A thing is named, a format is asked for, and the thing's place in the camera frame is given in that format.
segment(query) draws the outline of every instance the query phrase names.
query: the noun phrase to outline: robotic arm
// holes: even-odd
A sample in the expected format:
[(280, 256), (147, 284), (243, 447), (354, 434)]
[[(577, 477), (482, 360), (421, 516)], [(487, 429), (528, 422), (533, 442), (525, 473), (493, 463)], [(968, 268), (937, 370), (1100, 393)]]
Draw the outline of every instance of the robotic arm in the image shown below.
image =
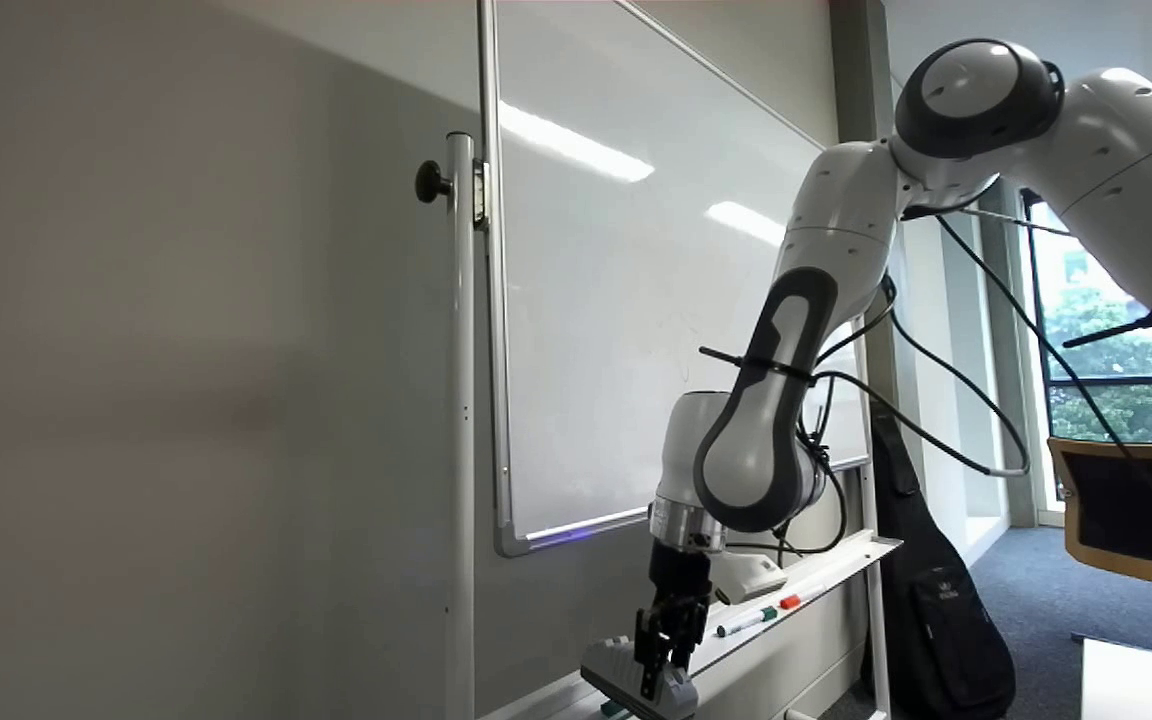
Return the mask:
[(708, 613), (717, 523), (764, 532), (814, 497), (797, 429), (825, 338), (880, 289), (904, 209), (957, 209), (994, 176), (1034, 188), (1088, 253), (1152, 306), (1152, 85), (1107, 67), (1065, 77), (1004, 42), (931, 51), (895, 109), (895, 136), (814, 158), (730, 393), (674, 400), (653, 502), (654, 599), (637, 622), (637, 688), (583, 678), (639, 711), (688, 709), (688, 661)]

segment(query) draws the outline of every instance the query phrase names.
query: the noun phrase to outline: black bag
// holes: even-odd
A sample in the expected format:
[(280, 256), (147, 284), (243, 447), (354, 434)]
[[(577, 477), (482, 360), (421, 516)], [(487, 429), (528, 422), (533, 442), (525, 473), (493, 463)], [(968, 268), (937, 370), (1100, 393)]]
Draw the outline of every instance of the black bag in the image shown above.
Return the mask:
[(882, 559), (891, 706), (910, 720), (994, 720), (1014, 696), (1004, 636), (973, 572), (928, 516), (891, 414), (873, 414), (880, 532), (901, 537)]

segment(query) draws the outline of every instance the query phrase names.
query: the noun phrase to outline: wall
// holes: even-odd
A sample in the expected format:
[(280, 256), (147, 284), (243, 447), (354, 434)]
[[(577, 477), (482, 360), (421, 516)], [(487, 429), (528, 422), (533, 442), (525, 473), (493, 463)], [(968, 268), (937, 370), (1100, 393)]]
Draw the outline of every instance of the wall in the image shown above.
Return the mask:
[[(396, 4), (249, 13), (0, 0), (3, 720), (444, 716), (453, 289), (411, 171), (475, 123), (470, 46), (358, 61), (348, 30)], [(487, 511), (494, 709), (628, 625), (645, 553), (500, 559)], [(837, 625), (802, 636), (848, 665)]]

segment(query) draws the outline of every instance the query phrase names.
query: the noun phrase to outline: whiteboard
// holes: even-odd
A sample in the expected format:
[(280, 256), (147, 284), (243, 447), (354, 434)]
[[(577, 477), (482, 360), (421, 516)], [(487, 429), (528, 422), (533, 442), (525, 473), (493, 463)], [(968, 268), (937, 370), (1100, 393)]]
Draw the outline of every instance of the whiteboard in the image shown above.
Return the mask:
[(493, 383), (505, 550), (645, 516), (671, 400), (730, 389), (821, 153), (616, 0), (494, 0)]

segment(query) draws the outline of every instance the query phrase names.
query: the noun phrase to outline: whiteboard frame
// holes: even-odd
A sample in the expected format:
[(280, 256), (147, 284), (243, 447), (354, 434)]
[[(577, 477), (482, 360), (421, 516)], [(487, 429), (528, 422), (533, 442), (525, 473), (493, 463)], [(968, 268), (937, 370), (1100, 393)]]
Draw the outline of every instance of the whiteboard frame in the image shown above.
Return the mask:
[[(746, 91), (738, 79), (730, 79), (723, 67), (717, 67), (708, 58), (701, 58), (692, 46), (682, 46), (674, 32), (666, 32), (658, 21), (653, 21), (645, 9), (637, 9), (632, 0), (607, 0), (620, 13), (628, 13), (637, 26), (645, 26), (649, 32), (654, 32), (658, 42), (666, 42), (674, 51), (682, 51), (688, 61), (694, 61), (703, 71), (713, 71), (719, 85), (728, 85), (730, 91), (738, 91), (751, 109), (758, 109), (764, 116), (772, 116), (777, 123), (785, 123), (789, 131), (812, 141), (802, 128), (797, 128), (789, 116), (778, 116), (772, 105), (764, 105), (756, 91)], [(493, 414), (493, 509), (494, 509), (494, 553), (500, 555), (528, 555), (528, 553), (545, 553), (545, 550), (562, 550), (562, 546), (581, 546), (591, 537), (607, 537), (607, 532), (645, 532), (649, 521), (649, 506), (645, 509), (628, 509), (628, 511), (607, 511), (607, 516), (587, 516), (577, 523), (556, 523), (556, 528), (541, 528), (541, 532), (518, 532), (514, 523), (514, 506), (513, 506), (513, 341), (509, 341), (509, 238), (500, 232), (500, 216), (509, 209), (509, 195), (500, 193), (500, 165), (494, 165), (494, 150), (500, 150), (500, 32), (494, 32), (494, 0), (475, 0), (479, 13), (479, 170), (482, 170), (482, 271), (487, 271), (487, 360), (493, 360), (493, 389), (487, 389), (487, 414)]]

